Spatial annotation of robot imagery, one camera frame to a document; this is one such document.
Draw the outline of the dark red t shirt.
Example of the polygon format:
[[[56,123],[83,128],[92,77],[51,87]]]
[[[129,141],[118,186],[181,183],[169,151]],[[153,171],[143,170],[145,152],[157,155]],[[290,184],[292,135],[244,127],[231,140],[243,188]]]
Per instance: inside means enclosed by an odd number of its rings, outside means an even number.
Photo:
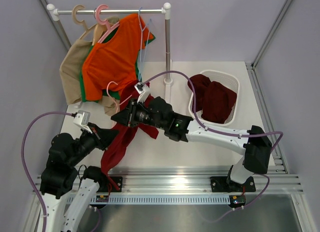
[[[137,83],[137,80],[132,81],[122,91],[119,106],[120,110],[126,108],[130,99],[138,98],[138,92],[134,88]],[[104,152],[100,163],[101,171],[107,176],[109,182],[111,183],[111,186],[116,190],[119,190],[117,183],[115,183],[113,179],[108,175],[109,170],[115,167],[122,160],[126,153],[127,146],[134,139],[138,129],[141,129],[153,139],[157,138],[159,132],[155,127],[145,124],[139,124],[139,126],[131,128],[116,123],[113,128],[118,130],[119,134],[113,140],[108,149]]]

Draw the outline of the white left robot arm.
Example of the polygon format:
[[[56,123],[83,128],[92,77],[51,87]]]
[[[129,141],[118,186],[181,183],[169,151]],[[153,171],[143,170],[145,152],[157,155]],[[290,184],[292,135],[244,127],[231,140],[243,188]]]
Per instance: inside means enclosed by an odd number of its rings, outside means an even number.
[[[79,138],[60,133],[51,141],[46,168],[41,174],[43,231],[75,232],[97,192],[120,192],[122,183],[105,175],[101,168],[89,166],[83,173],[77,194],[69,208],[67,200],[78,177],[76,165],[94,149],[106,150],[118,135],[114,129],[102,129],[91,123]]]

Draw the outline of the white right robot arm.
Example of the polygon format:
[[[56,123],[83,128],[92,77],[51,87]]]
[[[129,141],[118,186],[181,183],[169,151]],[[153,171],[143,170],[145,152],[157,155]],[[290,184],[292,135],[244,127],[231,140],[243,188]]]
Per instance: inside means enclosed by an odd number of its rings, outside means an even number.
[[[176,142],[202,142],[240,154],[242,158],[230,167],[226,176],[211,177],[213,192],[255,192],[253,176],[268,172],[272,143],[259,126],[252,126],[249,130],[207,128],[190,116],[174,112],[161,97],[151,100],[149,104],[131,99],[111,119],[127,127],[148,125],[162,129],[165,136]]]

